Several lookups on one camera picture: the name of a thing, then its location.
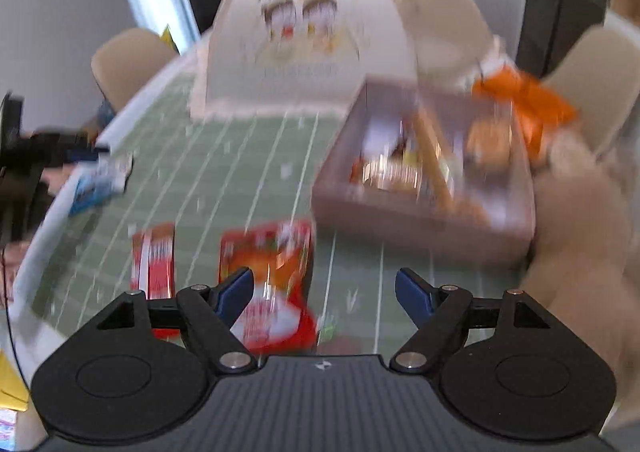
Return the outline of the red white snack bag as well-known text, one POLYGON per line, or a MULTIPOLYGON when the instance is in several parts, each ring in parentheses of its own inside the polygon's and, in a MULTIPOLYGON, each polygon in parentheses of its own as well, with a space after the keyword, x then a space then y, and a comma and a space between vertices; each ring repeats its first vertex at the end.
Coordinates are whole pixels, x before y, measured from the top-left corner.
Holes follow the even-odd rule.
POLYGON ((307 297, 314 268, 314 226, 308 219, 231 229, 219 246, 218 279, 241 268, 254 294, 232 333, 253 354, 296 354, 314 348, 317 323, 307 297))

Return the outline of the blue snack bag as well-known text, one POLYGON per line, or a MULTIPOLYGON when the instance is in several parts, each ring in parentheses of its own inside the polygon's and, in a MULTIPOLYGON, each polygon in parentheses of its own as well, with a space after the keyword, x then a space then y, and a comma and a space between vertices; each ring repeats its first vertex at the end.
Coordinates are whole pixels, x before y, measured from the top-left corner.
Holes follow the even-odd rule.
POLYGON ((114 195, 126 191, 128 179, 134 168, 134 156, 125 154, 99 160, 80 175, 72 204, 70 216, 98 207, 114 195))

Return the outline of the small red snack packet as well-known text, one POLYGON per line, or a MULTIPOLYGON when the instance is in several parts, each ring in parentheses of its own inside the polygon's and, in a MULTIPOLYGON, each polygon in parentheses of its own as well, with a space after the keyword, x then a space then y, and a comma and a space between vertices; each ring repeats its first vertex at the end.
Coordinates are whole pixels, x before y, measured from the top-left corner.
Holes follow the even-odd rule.
POLYGON ((132 290, 142 290, 148 302, 175 297, 175 225, 171 222, 138 231, 131 238, 132 290))

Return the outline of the round bread package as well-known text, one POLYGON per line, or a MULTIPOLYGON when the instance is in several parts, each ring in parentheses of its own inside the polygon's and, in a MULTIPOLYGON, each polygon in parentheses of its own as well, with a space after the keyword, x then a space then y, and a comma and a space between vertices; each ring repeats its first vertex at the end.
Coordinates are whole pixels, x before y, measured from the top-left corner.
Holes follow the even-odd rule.
POLYGON ((512 128, 507 120, 484 118, 472 123, 465 143, 465 155, 476 166, 501 172, 510 164, 512 128))

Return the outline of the long bread stick package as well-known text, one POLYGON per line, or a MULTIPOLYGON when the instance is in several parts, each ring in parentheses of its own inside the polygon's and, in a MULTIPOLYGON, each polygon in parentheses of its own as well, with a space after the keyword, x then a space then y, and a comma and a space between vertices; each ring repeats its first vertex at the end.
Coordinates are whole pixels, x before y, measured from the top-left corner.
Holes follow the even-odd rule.
POLYGON ((435 114, 426 106, 418 105, 412 114, 411 126, 423 173, 437 207, 448 215, 482 218, 484 212, 480 205, 460 190, 462 171, 435 114))

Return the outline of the green grid tablecloth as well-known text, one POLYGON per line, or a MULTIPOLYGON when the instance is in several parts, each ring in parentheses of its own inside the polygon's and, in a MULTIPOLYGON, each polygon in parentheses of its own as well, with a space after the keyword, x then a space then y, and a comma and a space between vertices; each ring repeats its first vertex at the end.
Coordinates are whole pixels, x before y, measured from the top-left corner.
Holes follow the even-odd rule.
MULTIPOLYGON (((49 249, 26 276, 35 325, 26 342, 44 358, 129 284, 131 239, 170 222, 176 228, 178 286, 211 283, 221 235, 308 215, 311 183, 334 138, 333 117, 276 117, 194 125, 186 116, 191 79, 180 77, 143 116, 122 147, 134 157, 124 194, 70 216, 54 211, 49 249)), ((343 233, 314 239, 309 305, 322 354, 390 356, 409 336, 394 276, 409 267, 436 285, 457 284, 498 297, 518 282, 509 269, 473 269, 407 254, 343 233)))

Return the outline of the beige chair left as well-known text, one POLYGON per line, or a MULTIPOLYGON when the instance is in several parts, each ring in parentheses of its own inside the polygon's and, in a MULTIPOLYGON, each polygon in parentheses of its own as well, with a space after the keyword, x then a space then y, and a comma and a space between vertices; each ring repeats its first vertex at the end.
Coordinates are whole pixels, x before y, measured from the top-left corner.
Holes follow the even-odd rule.
POLYGON ((146 28, 124 30, 102 45, 91 59, 99 90, 118 114, 179 53, 146 28))

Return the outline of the brown plush teddy bear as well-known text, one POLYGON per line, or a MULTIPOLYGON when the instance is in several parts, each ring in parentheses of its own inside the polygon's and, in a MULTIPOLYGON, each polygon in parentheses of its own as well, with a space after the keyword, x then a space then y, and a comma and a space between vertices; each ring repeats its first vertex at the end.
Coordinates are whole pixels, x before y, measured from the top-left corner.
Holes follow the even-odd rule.
POLYGON ((521 287, 570 328, 626 385, 639 373, 639 291, 627 267, 637 166, 601 157, 563 132, 536 175, 534 256, 521 287))

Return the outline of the pink gift box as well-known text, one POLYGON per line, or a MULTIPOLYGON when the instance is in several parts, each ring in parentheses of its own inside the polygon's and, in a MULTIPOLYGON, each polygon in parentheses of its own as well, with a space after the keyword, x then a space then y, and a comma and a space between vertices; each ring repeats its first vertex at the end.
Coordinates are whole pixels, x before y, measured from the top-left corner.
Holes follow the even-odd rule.
POLYGON ((388 245, 473 264, 516 264, 536 221, 532 174, 512 106, 367 78, 314 180, 311 211, 320 227, 388 245), (439 120, 462 171, 460 190, 480 205, 482 218, 448 215, 435 204, 411 126, 418 105, 439 120), (484 118, 511 124, 510 164, 501 172, 465 155, 472 123, 484 118))

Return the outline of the orange snack bag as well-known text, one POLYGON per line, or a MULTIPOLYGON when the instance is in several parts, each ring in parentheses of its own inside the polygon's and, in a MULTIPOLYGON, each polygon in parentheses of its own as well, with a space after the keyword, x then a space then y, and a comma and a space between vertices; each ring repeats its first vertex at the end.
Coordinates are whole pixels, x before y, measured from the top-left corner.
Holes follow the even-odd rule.
POLYGON ((471 92, 512 105, 532 164, 546 155, 544 138, 578 119, 578 111, 567 100, 512 65, 503 64, 489 76, 477 77, 471 92))

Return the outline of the beige chair behind box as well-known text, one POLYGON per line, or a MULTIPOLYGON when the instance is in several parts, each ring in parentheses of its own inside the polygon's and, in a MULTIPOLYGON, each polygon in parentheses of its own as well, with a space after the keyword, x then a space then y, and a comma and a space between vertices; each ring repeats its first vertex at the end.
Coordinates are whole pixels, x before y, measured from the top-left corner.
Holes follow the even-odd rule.
POLYGON ((638 99, 639 45, 618 30, 590 27, 541 83, 576 108, 582 138, 600 155, 638 99))

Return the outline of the white food cover tent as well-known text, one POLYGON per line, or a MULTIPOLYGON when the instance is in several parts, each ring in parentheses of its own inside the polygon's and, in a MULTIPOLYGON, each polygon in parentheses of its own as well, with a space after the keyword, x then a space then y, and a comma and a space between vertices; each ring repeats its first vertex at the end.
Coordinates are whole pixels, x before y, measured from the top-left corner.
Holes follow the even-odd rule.
POLYGON ((341 113, 369 77, 465 90, 504 60, 474 0, 222 0, 188 112, 341 113))

